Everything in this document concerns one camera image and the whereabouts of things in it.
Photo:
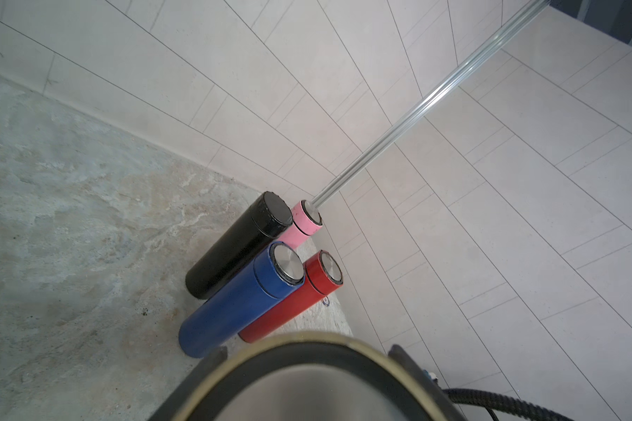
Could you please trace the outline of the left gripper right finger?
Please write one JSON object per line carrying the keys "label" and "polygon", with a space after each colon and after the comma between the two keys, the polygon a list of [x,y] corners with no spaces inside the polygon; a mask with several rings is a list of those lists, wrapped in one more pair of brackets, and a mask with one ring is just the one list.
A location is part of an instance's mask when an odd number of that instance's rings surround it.
{"label": "left gripper right finger", "polygon": [[401,346],[392,345],[388,358],[391,360],[390,373],[425,413],[425,420],[465,420],[461,410],[451,403]]}

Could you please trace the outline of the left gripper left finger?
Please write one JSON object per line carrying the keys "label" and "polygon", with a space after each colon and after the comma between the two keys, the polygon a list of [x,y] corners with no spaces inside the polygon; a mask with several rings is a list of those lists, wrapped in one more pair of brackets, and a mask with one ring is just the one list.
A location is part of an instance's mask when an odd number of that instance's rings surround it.
{"label": "left gripper left finger", "polygon": [[228,359],[228,348],[217,347],[207,354],[198,365],[191,370],[164,403],[149,418],[149,421],[174,420],[177,413],[191,397],[194,390],[219,365]]}

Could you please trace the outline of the blue thermos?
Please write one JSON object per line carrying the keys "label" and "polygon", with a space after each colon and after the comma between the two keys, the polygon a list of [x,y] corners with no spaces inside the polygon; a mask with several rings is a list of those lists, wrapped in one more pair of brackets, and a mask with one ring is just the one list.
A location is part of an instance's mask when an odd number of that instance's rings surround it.
{"label": "blue thermos", "polygon": [[305,282],[297,252],[276,241],[182,323],[178,341],[203,358],[287,298]]}

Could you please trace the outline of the red thermos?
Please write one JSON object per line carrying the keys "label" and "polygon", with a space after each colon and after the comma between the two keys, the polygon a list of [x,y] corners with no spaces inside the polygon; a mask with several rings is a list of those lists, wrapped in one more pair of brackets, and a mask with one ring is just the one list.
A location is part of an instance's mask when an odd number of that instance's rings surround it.
{"label": "red thermos", "polygon": [[254,343],[273,333],[295,317],[327,298],[343,284],[342,270],[335,258],[321,250],[304,264],[305,282],[291,295],[265,312],[238,336],[247,343]]}

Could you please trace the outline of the black thermos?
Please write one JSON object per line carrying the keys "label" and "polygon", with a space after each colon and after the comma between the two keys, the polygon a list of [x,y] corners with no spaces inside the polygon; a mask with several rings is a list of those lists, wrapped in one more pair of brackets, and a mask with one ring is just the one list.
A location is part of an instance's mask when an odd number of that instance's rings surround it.
{"label": "black thermos", "polygon": [[189,293],[203,300],[214,296],[292,223],[285,201],[271,191],[263,192],[188,271]]}

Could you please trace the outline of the pink thermos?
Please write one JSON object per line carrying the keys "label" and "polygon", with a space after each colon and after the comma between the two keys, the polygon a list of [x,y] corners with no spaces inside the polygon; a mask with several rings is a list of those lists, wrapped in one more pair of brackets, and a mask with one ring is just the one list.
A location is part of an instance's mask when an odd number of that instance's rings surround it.
{"label": "pink thermos", "polygon": [[316,206],[306,199],[292,208],[291,215],[292,225],[277,240],[296,250],[323,227],[323,219]]}

